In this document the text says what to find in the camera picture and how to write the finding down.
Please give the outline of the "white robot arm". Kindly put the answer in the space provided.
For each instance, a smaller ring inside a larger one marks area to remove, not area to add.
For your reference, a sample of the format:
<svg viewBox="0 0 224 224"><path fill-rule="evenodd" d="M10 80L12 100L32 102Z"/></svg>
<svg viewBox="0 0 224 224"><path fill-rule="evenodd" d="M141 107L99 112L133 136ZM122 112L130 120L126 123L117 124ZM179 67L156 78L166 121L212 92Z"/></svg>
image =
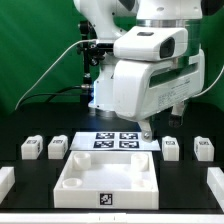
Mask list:
<svg viewBox="0 0 224 224"><path fill-rule="evenodd" d="M153 139L151 117L172 110L178 127L188 99L204 86L200 22L224 0L73 0L92 26L92 58L100 64L93 110L136 122Z"/></svg>

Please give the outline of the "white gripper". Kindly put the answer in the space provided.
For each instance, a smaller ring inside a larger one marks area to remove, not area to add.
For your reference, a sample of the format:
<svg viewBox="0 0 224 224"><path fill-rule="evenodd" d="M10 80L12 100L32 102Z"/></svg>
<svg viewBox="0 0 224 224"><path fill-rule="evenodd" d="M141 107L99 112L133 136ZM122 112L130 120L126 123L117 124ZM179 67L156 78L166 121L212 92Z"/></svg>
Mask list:
<svg viewBox="0 0 224 224"><path fill-rule="evenodd" d="M170 76L172 66L173 60L157 63L120 60L115 67L114 110L123 119L139 121L141 136L146 142L152 141L152 129L145 118L173 106L169 126L179 128L185 111L182 101L203 88L205 58L202 50L189 58L189 65L179 77Z"/></svg>

